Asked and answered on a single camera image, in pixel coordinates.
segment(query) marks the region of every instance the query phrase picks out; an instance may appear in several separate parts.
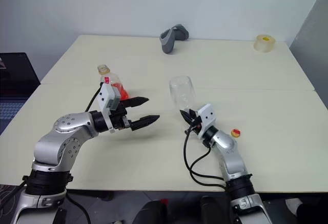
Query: laptop keyboard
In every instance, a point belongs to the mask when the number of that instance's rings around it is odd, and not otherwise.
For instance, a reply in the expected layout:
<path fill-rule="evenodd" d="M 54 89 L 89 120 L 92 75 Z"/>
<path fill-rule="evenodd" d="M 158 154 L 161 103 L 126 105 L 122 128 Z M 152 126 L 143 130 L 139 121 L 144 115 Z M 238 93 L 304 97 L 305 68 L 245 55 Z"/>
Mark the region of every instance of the laptop keyboard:
<path fill-rule="evenodd" d="M 0 103 L 0 120 L 11 120 L 24 103 Z"/>

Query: gray floor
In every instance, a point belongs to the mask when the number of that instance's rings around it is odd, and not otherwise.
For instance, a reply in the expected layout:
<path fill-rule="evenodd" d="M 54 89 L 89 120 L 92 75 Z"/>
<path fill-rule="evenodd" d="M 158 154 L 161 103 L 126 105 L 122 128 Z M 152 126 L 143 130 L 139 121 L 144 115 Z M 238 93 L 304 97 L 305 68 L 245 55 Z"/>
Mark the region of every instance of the gray floor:
<path fill-rule="evenodd" d="M 168 199 L 168 210 L 174 224 L 197 224 L 199 216 L 193 208 L 198 206 L 202 196 L 212 196 L 226 205 L 227 200 L 224 193 L 215 192 L 141 192 L 141 191 L 119 191 L 114 192 L 111 201 L 102 201 L 99 198 L 70 194 L 70 196 L 84 206 L 93 224 L 110 224 L 116 220 L 124 220 L 124 224 L 131 224 L 138 211 L 149 201 Z M 286 208 L 284 199 L 267 201 L 264 203 L 273 223 L 297 224 L 296 218 Z M 76 206 L 65 200 L 62 207 L 68 211 L 66 223 L 86 224 L 85 216 Z M 9 224 L 13 211 L 0 218 L 1 224 Z"/>

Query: plastic bottle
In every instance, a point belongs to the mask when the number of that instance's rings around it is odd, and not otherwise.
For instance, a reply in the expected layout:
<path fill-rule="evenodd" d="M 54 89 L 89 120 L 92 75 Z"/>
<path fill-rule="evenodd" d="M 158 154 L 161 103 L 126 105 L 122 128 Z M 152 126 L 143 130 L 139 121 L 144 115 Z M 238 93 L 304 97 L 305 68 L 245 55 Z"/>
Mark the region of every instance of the plastic bottle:
<path fill-rule="evenodd" d="M 121 100 L 129 98 L 129 95 L 124 89 L 122 82 L 119 80 L 117 74 L 112 73 L 105 64 L 98 66 L 98 72 L 100 74 L 100 82 L 106 84 L 110 83 L 112 87 L 116 87 L 121 94 Z"/>

